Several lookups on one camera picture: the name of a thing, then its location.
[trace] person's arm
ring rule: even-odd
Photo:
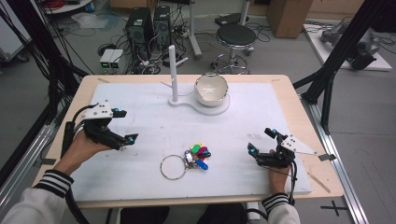
[[[64,195],[73,184],[70,175],[94,154],[109,148],[94,143],[79,132],[53,170],[44,173],[32,189],[26,189],[21,201],[7,213],[2,223],[59,223],[64,214]]]
[[[300,223],[300,217],[294,206],[289,204],[289,197],[285,193],[286,180],[290,167],[270,168],[269,182],[272,196],[262,201],[268,216],[268,224]]]

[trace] keychain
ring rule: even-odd
[[[196,144],[193,147],[191,147],[190,150],[186,150],[184,152],[184,158],[181,156],[178,156],[178,155],[169,155],[169,156],[163,158],[163,160],[161,161],[161,165],[160,165],[161,174],[163,174],[163,176],[167,179],[177,180],[177,179],[180,179],[181,177],[183,177],[184,174],[186,174],[187,170],[189,170],[189,169],[202,168],[204,170],[207,170],[209,167],[204,162],[204,160],[205,160],[205,158],[208,158],[210,156],[211,156],[211,153],[207,150],[207,147],[204,147],[202,143]],[[184,163],[184,172],[180,176],[170,177],[169,175],[166,175],[163,171],[163,163],[167,159],[172,158],[172,157],[180,158]]]

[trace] computer tower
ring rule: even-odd
[[[155,7],[153,23],[159,49],[167,49],[172,44],[170,13],[170,7]]]
[[[151,57],[154,41],[151,13],[148,7],[135,7],[125,25],[129,42],[143,60]]]

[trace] person's hand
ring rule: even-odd
[[[110,147],[94,143],[85,135],[84,131],[80,131],[76,134],[73,143],[53,169],[66,175],[71,175],[84,161],[90,159],[97,152],[109,149]]]
[[[269,181],[272,194],[285,192],[285,185],[286,180],[288,179],[289,171],[290,166],[287,168],[269,168]]]

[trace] white jacket sleeve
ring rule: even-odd
[[[300,224],[297,210],[289,204],[287,194],[274,194],[262,201],[262,205],[267,212],[268,224]]]
[[[23,192],[21,201],[1,223],[59,223],[64,214],[64,195],[72,183],[70,176],[48,170],[36,186]]]

